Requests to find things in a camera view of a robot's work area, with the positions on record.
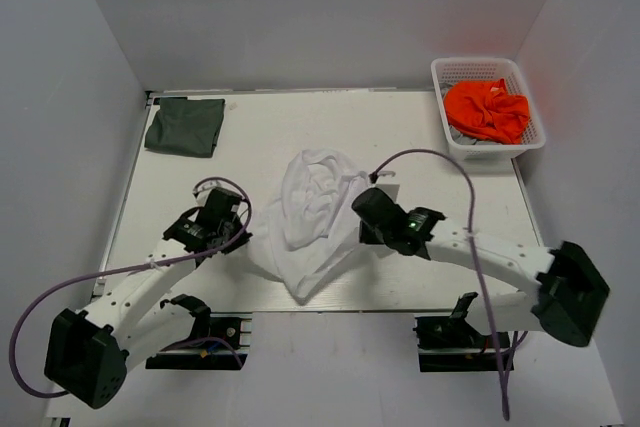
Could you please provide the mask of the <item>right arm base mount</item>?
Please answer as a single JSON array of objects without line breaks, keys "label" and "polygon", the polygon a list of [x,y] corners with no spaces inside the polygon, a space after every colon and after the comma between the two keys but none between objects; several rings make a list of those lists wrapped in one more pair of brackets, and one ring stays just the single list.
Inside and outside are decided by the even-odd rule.
[{"label": "right arm base mount", "polygon": [[498,334],[499,349],[490,335],[479,334],[462,319],[420,316],[413,328],[421,373],[496,372],[498,353],[508,364],[511,336]]}]

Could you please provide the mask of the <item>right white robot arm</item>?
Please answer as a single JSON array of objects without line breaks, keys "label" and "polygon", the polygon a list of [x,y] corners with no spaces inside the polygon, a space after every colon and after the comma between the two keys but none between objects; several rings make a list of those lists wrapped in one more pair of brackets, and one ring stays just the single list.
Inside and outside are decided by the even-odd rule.
[{"label": "right white robot arm", "polygon": [[574,347],[589,345],[610,287],[576,243],[552,249],[524,246],[468,230],[432,209],[403,210],[379,188],[352,203],[361,240],[404,256],[449,263],[514,287],[514,292],[466,298],[451,321],[453,337],[472,346],[492,331],[541,331]]}]

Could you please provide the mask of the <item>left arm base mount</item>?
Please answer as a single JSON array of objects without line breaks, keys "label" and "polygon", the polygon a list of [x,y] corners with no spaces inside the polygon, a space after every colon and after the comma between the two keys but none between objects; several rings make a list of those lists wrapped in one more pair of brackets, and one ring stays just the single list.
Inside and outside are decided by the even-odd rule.
[{"label": "left arm base mount", "polygon": [[251,332],[250,314],[213,314],[208,337],[202,340],[192,334],[188,346],[158,353],[144,367],[150,371],[240,371],[248,357]]}]

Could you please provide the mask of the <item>white t-shirt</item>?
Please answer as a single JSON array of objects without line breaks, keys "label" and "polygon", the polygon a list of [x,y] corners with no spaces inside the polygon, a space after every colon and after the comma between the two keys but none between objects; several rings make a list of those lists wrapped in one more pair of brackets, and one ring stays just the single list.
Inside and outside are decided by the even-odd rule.
[{"label": "white t-shirt", "polygon": [[252,220],[248,258],[308,301],[359,245],[352,203],[368,174],[333,149],[307,149],[288,164],[271,200]]}]

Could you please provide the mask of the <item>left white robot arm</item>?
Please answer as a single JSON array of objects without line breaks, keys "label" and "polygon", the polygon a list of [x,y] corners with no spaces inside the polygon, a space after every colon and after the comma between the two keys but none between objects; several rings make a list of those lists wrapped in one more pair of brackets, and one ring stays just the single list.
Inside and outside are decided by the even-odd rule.
[{"label": "left white robot arm", "polygon": [[197,205],[163,232],[144,269],[53,321],[45,376],[93,409],[109,403],[127,374],[148,358],[174,345],[202,345],[210,337],[211,308],[173,288],[213,255],[249,241],[238,209],[250,201],[235,184],[199,184],[194,195]]}]

